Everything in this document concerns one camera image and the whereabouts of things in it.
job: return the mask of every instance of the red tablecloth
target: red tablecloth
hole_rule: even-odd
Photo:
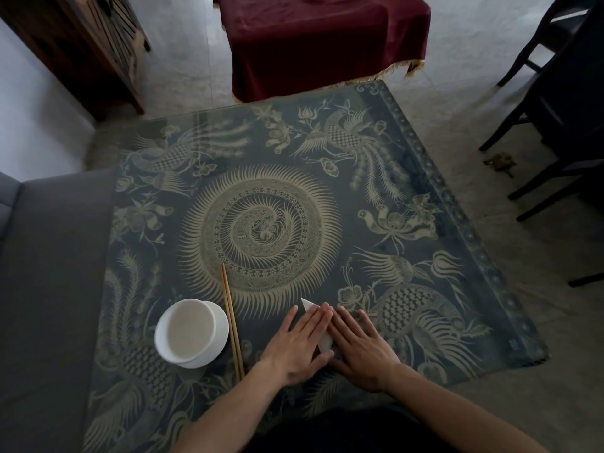
[[[423,60],[423,0],[215,0],[244,102],[373,76]]]

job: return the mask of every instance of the finger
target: finger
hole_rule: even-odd
[[[317,305],[313,305],[308,309],[308,311],[298,320],[296,325],[294,326],[293,331],[298,332],[301,331],[303,327],[306,326],[306,323],[310,318],[315,314],[315,312],[319,309]]]
[[[336,345],[339,347],[340,350],[342,350],[344,352],[345,352],[345,350],[348,350],[348,347],[350,346],[350,342],[348,342],[344,338],[344,336],[340,333],[338,328],[333,325],[332,322],[327,327],[327,332],[329,333],[329,335],[332,336],[333,341],[336,342]]]
[[[281,323],[281,327],[279,328],[280,332],[289,331],[289,327],[292,325],[292,320],[294,319],[296,312],[298,312],[298,305],[294,305],[289,309],[288,314],[285,315],[285,318],[283,318],[283,322]]]
[[[332,359],[329,361],[329,365],[330,367],[333,367],[336,372],[341,373],[346,378],[349,378],[352,375],[352,369],[343,361]]]
[[[329,312],[329,304],[327,302],[321,305],[321,308],[315,311],[315,314],[308,320],[305,326],[302,328],[302,334],[309,337],[314,331],[315,327],[322,320],[325,313]]]
[[[321,353],[314,358],[308,367],[308,378],[312,377],[317,371],[327,365],[329,360],[333,358],[333,351],[329,350],[325,353]]]
[[[312,331],[311,335],[309,336],[309,342],[312,344],[313,348],[316,347],[316,345],[319,343],[319,340],[321,340],[321,336],[327,330],[327,327],[329,326],[329,323],[332,320],[332,316],[333,316],[333,312],[331,310],[326,310],[323,313],[321,321],[319,321],[319,323],[316,325],[314,331]]]
[[[359,326],[359,323],[355,321],[352,315],[346,310],[342,305],[338,307],[338,312],[342,315],[342,319],[348,324],[350,330],[355,333],[358,337],[365,337],[366,334],[363,332],[363,329]]]
[[[359,316],[361,317],[361,321],[365,325],[365,329],[367,330],[367,335],[369,337],[378,338],[379,334],[377,332],[376,327],[373,325],[372,320],[369,319],[369,316],[363,310],[359,310]]]
[[[358,336],[350,330],[350,327],[348,327],[348,324],[344,322],[340,315],[333,316],[332,324],[340,331],[348,342],[353,343],[358,339]]]

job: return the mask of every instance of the gray floor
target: gray floor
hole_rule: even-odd
[[[143,83],[145,118],[233,104],[230,50],[211,0],[131,0],[154,47]],[[604,282],[571,289],[569,279],[604,270],[604,219],[575,198],[524,224],[515,217],[564,184],[551,181],[517,203],[507,194],[554,157],[530,124],[513,128],[489,154],[505,150],[515,177],[482,164],[478,146],[517,104],[533,76],[524,68],[494,84],[553,0],[426,0],[433,9],[425,68],[385,81],[487,251],[550,346],[551,361],[458,385],[458,393],[525,430],[551,451],[604,450]],[[535,61],[548,58],[537,51]],[[117,158],[120,109],[98,128],[91,168]]]

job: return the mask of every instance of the white paper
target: white paper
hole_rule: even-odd
[[[305,312],[307,312],[308,309],[310,307],[312,307],[313,305],[316,305],[316,304],[313,304],[313,302],[311,302],[309,300],[303,299],[302,297],[300,297],[300,300],[302,301],[302,305],[304,305]],[[319,351],[321,351],[321,353],[325,353],[325,352],[331,350],[332,343],[333,343],[332,336],[329,335],[327,332],[324,333],[321,336],[321,339],[319,340]]]

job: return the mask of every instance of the hand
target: hand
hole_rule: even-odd
[[[338,313],[342,317],[334,315],[327,331],[342,351],[345,362],[332,359],[329,364],[361,389],[371,393],[386,391],[393,368],[402,365],[399,357],[380,337],[366,312],[359,310],[367,333],[344,307],[339,306]]]
[[[295,305],[283,320],[279,332],[268,342],[258,365],[266,365],[276,375],[281,386],[291,386],[308,380],[329,359],[333,351],[321,353],[312,358],[321,335],[327,330],[333,312],[327,303],[313,305],[292,330],[292,323],[298,306]]]

